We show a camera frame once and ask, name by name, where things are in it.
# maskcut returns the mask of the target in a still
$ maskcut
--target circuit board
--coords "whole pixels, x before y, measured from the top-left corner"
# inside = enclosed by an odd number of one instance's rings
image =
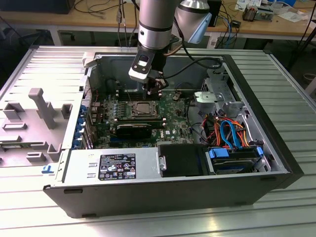
[[[189,130],[189,126],[185,117],[185,99],[173,100],[173,93],[164,93],[159,101],[119,101],[114,95],[106,96],[103,101],[94,103],[92,107],[93,126],[96,130],[96,137],[94,143],[95,149],[106,148],[142,148],[142,147],[156,147],[159,144],[185,144],[193,143],[193,135]],[[118,138],[114,130],[119,126],[118,117],[121,117],[120,124],[124,123],[125,119],[134,114],[132,108],[137,108],[135,116],[152,115],[151,118],[163,118],[163,126],[159,125],[157,121],[146,120],[143,123],[152,124],[152,134],[150,138],[146,139],[121,139]]]

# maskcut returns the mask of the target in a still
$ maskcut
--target table leg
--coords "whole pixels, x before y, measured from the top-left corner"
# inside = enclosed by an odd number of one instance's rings
[[[311,95],[316,89],[316,77],[312,80],[312,82],[306,87],[305,91],[309,95]]]
[[[221,36],[221,32],[211,32],[207,43],[207,48],[215,48],[217,39]]]
[[[60,33],[57,30],[57,27],[53,27],[49,29],[51,37],[53,38],[53,42],[55,46],[62,46],[63,45],[63,40],[61,38]]]

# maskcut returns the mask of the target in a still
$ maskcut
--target open computer chassis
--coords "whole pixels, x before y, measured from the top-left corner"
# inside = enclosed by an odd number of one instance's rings
[[[222,68],[193,65],[144,99],[127,75],[133,55],[96,54],[44,192],[80,218],[253,204],[299,179],[232,57],[213,56]],[[189,62],[170,57],[164,73]]]

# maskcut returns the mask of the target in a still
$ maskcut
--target warning label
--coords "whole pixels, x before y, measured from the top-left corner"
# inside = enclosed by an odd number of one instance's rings
[[[136,179],[135,154],[101,155],[99,180]]]

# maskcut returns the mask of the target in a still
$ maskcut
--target floor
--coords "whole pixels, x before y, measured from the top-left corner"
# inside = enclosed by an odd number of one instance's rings
[[[10,29],[5,31],[6,39],[0,41],[0,86],[6,82],[7,78],[11,75],[17,64],[20,62],[28,47],[26,42],[19,43],[19,36]],[[17,29],[17,32],[24,36],[27,34],[36,33],[34,30]],[[70,35],[63,35],[64,45],[80,45],[89,46],[92,45],[91,37],[89,32],[72,32],[75,36],[73,41]],[[37,45],[53,45],[49,39],[49,34],[43,34],[41,37],[29,38],[26,40],[27,44]],[[120,34],[120,41],[122,46],[125,46],[125,36],[123,33]],[[204,37],[202,42],[198,45],[189,44],[188,47],[195,48],[206,48],[208,37]],[[229,48],[235,49],[262,49],[265,45],[263,39],[248,39],[246,45],[245,39],[237,39],[236,43],[231,44]],[[95,45],[96,46],[118,46],[118,35],[117,33],[104,33],[95,32]],[[264,49],[269,50],[284,66],[287,66],[289,57],[292,50],[297,45],[296,41],[289,40],[271,40],[266,44]],[[316,74],[316,53],[314,46],[308,46],[305,52],[301,55],[297,63],[294,65],[290,73],[305,88],[308,85],[308,81],[303,78],[304,74]]]

